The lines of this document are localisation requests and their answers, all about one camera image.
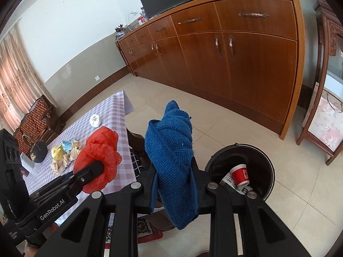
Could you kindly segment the white tissue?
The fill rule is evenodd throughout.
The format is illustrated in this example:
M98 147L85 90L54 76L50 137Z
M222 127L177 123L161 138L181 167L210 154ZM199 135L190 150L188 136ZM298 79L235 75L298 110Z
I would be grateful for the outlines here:
M102 124L102 119L101 117L98 115L98 114L93 114L91 117L90 117L90 125L93 127L93 128L98 128L101 126Z

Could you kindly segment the carved wooden side stand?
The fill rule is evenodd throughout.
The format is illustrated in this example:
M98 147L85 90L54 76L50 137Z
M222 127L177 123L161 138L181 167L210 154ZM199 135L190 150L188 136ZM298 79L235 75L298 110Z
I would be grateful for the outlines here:
M296 144L300 145L303 140L310 141L329 156L326 160L329 166L342 152L342 142L336 151L332 151L309 132L309 127L324 88L342 99L342 24L328 3L318 0L314 10L318 37L316 73L312 97Z

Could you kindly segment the red white can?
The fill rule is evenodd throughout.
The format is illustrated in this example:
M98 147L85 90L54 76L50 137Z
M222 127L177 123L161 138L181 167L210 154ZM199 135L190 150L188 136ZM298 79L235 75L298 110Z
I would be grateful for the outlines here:
M142 18L142 17L139 17L137 20L138 20L138 24L139 24L139 25L142 25L142 24L143 24L143 22L144 22L144 20L143 20L143 18Z

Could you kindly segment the white printed paper package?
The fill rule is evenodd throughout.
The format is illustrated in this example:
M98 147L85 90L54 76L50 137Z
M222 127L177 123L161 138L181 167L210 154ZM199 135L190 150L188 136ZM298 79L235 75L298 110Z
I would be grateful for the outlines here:
M231 176L231 173L227 173L226 176L222 178L220 181L220 184L224 186L225 188L231 187L239 194L247 194L247 192L252 191L252 188L250 186L244 186L244 187L237 187L237 185L234 182L233 177Z

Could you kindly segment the wooden chair with checkered cushion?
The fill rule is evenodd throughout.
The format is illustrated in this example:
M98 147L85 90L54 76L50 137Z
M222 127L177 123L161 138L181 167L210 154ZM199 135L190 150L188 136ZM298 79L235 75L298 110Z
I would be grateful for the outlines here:
M145 152L145 139L142 135L132 133L128 129L127 137L128 144L130 146L132 167L135 173L135 177L136 179L138 179L142 172L150 169L151 165L150 159ZM150 224L156 229L162 232L173 230L175 228L164 209L156 211L150 215L144 215L143 218L150 222Z

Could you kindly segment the long wooden sideboard cabinet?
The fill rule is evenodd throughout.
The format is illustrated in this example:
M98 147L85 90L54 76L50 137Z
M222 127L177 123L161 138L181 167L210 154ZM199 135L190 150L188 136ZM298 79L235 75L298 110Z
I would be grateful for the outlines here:
M300 0L194 0L119 39L130 71L232 110L285 138L301 92Z

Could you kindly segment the black cast iron teapot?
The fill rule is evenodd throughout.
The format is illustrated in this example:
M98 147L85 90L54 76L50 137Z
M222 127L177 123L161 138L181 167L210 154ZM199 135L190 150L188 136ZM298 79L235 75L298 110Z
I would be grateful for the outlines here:
M23 134L22 140L30 148L30 158L34 163L41 163L45 159L48 148L46 142L41 139L33 140L29 134Z

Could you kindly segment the light blue paper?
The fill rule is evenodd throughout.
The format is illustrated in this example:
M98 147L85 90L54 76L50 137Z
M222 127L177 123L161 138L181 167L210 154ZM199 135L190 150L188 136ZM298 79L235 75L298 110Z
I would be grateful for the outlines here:
M69 153L71 152L72 148L73 148L73 144L77 143L78 141L75 139L70 139L70 140L64 140L62 142L62 149L66 152Z

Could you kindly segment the floral pink storage box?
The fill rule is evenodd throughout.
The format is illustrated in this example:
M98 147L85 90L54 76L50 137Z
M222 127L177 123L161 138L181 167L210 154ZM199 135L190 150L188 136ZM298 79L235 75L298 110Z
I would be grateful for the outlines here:
M342 99L326 88L321 94L309 132L332 151L336 151L342 142Z

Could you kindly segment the beige patterned curtain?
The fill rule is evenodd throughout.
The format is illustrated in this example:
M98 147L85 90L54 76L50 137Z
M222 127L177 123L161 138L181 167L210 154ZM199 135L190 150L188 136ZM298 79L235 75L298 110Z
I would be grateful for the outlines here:
M37 75L14 25L1 41L1 127L10 133L19 127L34 102L45 95L57 103Z

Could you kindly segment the white box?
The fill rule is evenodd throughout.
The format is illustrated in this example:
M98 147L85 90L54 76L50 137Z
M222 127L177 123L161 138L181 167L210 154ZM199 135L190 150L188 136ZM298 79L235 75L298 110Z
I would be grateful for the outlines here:
M30 173L32 173L35 163L23 152L20 154L21 166L23 167L21 170L23 175L27 177Z

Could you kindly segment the small potted plant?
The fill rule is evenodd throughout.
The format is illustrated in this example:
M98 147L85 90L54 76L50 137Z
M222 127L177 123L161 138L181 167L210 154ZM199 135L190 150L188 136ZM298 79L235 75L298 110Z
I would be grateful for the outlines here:
M116 39L122 38L126 34L126 26L120 24L118 27L115 28Z

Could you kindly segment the beige cloth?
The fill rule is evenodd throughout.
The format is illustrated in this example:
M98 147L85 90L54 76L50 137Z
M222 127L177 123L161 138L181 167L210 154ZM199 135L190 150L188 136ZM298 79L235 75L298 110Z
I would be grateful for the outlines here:
M73 148L72 148L71 152L66 153L62 160L60 160L58 162L53 162L53 159L52 159L51 168L52 168L53 173L55 175L60 175L62 172L64 172L66 170L66 168L73 161L76 160L76 158L80 154L81 150L82 150L82 145L81 145L81 142L78 141L77 143L73 144Z

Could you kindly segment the pink checkered tablecloth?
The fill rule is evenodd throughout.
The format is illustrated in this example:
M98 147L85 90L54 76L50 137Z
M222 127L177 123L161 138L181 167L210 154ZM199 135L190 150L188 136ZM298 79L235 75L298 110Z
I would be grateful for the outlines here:
M132 108L132 104L124 91L115 93L84 114L49 145L48 149L51 150L71 137L81 143L80 153L65 169L65 173L75 174L96 160L104 164L100 176L82 187L78 201L56 220L58 225L92 192L114 193L135 182L124 118L128 108Z

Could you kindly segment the red paper cup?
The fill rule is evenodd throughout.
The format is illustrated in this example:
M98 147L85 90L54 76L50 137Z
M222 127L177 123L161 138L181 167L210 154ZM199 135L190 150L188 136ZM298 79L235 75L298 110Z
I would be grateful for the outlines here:
M247 166L245 164L236 165L230 170L230 174L237 188L249 185L250 181L247 172Z

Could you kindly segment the black trash bin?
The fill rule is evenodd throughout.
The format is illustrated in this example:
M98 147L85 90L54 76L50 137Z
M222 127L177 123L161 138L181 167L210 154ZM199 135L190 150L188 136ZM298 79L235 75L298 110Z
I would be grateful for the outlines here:
M247 166L249 187L263 200L267 200L274 187L274 166L269 157L255 146L238 143L227 146L211 157L205 171L211 181L219 184L239 164Z

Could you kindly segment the red patterned floor rug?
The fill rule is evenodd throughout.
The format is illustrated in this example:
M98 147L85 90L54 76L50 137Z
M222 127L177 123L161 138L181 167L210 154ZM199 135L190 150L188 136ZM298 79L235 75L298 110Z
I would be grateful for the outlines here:
M159 240L163 237L163 232L157 229L145 216L137 218L138 244ZM105 249L110 249L112 238L112 225L108 226L105 239Z

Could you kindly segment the blue knitted cloth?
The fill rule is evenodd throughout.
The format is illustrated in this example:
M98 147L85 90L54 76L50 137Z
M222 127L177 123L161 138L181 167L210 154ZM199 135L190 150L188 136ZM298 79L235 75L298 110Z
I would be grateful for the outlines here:
M156 169L157 191L171 222L179 230L198 217L198 188L191 161L193 127L176 101L168 102L161 120L150 120L145 151Z

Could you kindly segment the wooden carved sofa bench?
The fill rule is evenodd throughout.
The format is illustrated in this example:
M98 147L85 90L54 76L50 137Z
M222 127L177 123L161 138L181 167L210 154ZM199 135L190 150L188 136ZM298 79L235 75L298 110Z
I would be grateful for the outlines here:
M43 140L50 144L63 130L65 123L57 114L57 108L46 98L39 97L15 130L14 137L19 152L29 155L31 144Z

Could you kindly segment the yellow cloth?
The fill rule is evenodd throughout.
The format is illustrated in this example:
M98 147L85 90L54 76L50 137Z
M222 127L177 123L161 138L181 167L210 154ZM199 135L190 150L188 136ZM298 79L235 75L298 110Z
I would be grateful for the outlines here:
M63 159L66 152L63 149L62 145L55 146L51 149L51 156L53 159L53 162L58 162Z

